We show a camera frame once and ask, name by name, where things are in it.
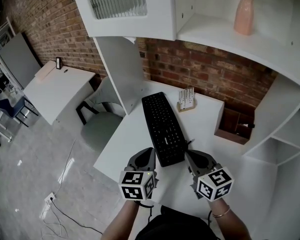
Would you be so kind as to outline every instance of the brown wooden box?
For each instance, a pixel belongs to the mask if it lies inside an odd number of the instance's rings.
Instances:
[[[224,108],[219,126],[214,135],[239,144],[246,144],[251,137],[252,128],[240,124],[253,124],[255,115],[246,115],[238,111]]]

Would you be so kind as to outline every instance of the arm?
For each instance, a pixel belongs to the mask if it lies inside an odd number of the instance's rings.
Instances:
[[[229,209],[222,198],[209,202],[209,205],[213,215],[224,214]],[[225,240],[251,240],[246,225],[232,210],[224,216],[215,219]]]
[[[127,240],[138,210],[138,204],[134,201],[126,201],[118,215],[104,231],[101,240]]]

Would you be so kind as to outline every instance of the brick wall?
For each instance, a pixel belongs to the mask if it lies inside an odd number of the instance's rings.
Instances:
[[[229,107],[254,110],[277,73],[245,57],[184,41],[138,38],[147,79],[187,88],[225,101]]]
[[[5,0],[2,16],[25,34],[42,64],[61,57],[66,66],[95,72],[94,87],[107,75],[75,0]],[[249,59],[204,45],[147,38],[139,38],[138,45],[146,78],[195,86],[231,106],[253,110],[276,76]]]
[[[16,32],[25,34],[42,64],[61,57],[66,66],[95,72],[95,81],[106,76],[75,0],[4,0],[2,18],[6,16]]]

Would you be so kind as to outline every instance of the pink vase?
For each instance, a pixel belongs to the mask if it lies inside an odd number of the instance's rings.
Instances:
[[[252,34],[254,24],[254,0],[240,0],[236,10],[234,30],[242,35]]]

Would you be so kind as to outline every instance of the black keyboard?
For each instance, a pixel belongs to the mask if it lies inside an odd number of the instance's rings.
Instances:
[[[146,124],[162,167],[185,159],[186,140],[163,92],[142,98]]]

